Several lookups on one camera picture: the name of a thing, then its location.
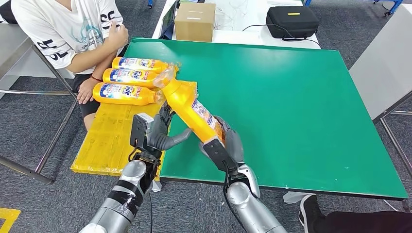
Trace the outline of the person's right hand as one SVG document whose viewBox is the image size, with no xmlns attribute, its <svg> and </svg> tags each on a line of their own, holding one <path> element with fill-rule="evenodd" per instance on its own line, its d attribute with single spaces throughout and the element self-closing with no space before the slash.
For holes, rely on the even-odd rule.
<svg viewBox="0 0 412 233">
<path fill-rule="evenodd" d="M 128 43 L 128 30 L 123 24 L 117 25 L 114 19 L 109 29 L 109 36 L 105 39 L 105 44 L 112 49 L 119 49 Z"/>
</svg>

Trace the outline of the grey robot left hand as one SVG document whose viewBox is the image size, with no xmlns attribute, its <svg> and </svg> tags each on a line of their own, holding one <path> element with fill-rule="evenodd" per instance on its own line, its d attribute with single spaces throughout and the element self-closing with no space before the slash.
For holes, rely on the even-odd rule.
<svg viewBox="0 0 412 233">
<path fill-rule="evenodd" d="M 158 150 L 168 150 L 183 141 L 187 140 L 192 133 L 192 130 L 186 128 L 180 134 L 168 136 L 169 126 L 175 112 L 165 101 L 160 108 L 158 114 L 154 117 L 154 122 L 151 126 L 151 132 L 147 135 L 147 144 Z"/>
</svg>

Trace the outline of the person's left hand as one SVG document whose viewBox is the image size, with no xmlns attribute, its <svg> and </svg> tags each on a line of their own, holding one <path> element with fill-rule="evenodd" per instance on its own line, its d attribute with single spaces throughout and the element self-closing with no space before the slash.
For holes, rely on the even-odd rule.
<svg viewBox="0 0 412 233">
<path fill-rule="evenodd" d="M 90 77 L 83 81 L 78 90 L 78 103 L 79 104 L 86 104 L 90 101 L 93 101 L 93 89 L 96 86 L 96 84 L 100 83 L 101 80 L 95 79 L 93 77 Z"/>
</svg>

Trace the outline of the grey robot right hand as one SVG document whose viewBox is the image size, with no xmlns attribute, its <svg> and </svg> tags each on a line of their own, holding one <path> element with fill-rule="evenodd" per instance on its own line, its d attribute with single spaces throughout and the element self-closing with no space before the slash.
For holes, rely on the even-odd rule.
<svg viewBox="0 0 412 233">
<path fill-rule="evenodd" d="M 243 144 L 239 134 L 220 116 L 214 116 L 223 128 L 224 139 L 214 137 L 207 142 L 200 142 L 200 151 L 215 166 L 225 171 L 228 167 L 236 169 L 244 164 Z"/>
</svg>

